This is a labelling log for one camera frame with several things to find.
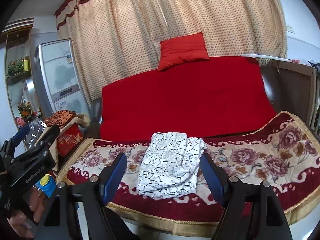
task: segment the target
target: red gift box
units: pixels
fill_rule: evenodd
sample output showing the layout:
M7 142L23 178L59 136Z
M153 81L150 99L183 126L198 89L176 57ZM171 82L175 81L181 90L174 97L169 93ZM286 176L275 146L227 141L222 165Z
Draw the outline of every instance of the red gift box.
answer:
M58 137L58 151L61 156L67 155L81 140L83 135L74 123L62 135Z

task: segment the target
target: red pillow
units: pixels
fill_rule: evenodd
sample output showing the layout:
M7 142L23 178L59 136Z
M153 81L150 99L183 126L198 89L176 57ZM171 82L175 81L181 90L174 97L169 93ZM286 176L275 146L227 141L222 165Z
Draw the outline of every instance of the red pillow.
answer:
M203 34L197 33L161 41L161 58L158 71L202 59L209 60Z

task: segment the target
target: plastic bag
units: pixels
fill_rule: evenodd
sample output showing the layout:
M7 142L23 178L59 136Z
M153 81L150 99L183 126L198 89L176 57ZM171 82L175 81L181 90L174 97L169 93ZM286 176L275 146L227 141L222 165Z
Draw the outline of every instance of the plastic bag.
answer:
M35 117L35 119L27 125L30 127L30 132L24 139L24 142L28 150L30 150L35 146L36 141L39 139L40 135L47 126L39 117Z

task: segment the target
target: yellow bottle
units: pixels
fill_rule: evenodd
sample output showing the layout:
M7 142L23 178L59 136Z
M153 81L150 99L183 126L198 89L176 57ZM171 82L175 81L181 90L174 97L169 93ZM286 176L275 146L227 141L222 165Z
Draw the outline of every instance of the yellow bottle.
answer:
M29 60L28 57L23 58L23 71L29 70Z

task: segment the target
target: tiled floor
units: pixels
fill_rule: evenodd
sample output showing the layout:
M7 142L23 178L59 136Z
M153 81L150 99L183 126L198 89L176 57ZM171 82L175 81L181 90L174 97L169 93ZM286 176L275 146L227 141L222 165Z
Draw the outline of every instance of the tiled floor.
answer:
M89 240L88 228L86 225L83 205L80 203L78 209L78 217L81 226L81 232L83 235L83 240ZM303 220L299 221L290 226L293 240L307 240L308 236L311 234L312 230L317 225L320 220L320 204ZM140 237L141 240L210 240L211 238L205 237L186 237L186 236L173 236L166 234L164 232L159 232L158 230L144 227L139 225L135 221L130 221L124 219L124 222L128 228L136 235Z

